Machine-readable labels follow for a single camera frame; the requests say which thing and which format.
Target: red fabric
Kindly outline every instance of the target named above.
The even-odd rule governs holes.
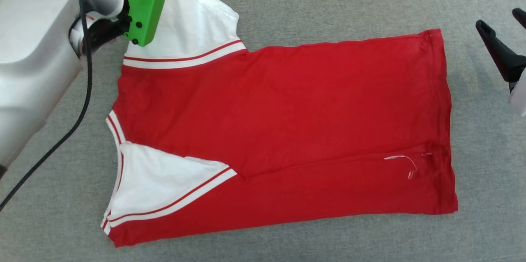
[[[123,66],[118,86],[127,140],[238,175],[171,215],[112,228],[116,246],[458,209],[440,30],[266,47],[181,69]]]

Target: green plastic part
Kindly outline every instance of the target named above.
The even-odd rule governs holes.
[[[134,44],[145,46],[152,42],[165,0],[128,0],[130,29],[124,37]]]

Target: gray background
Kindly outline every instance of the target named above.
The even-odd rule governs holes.
[[[483,18],[526,53],[526,31],[511,16],[526,0],[223,1],[239,13],[250,50],[442,28],[458,213],[347,217],[115,249],[99,223],[116,174],[104,118],[117,96],[127,44],[120,39],[94,56],[92,103],[80,129],[0,213],[2,262],[526,261],[526,118],[511,111],[507,84],[475,30]],[[0,198],[73,125],[85,79],[84,72],[0,182]]]

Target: red and white garment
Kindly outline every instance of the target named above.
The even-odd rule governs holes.
[[[448,214],[440,30],[248,52],[220,0],[166,0],[107,123],[115,246],[357,214]]]

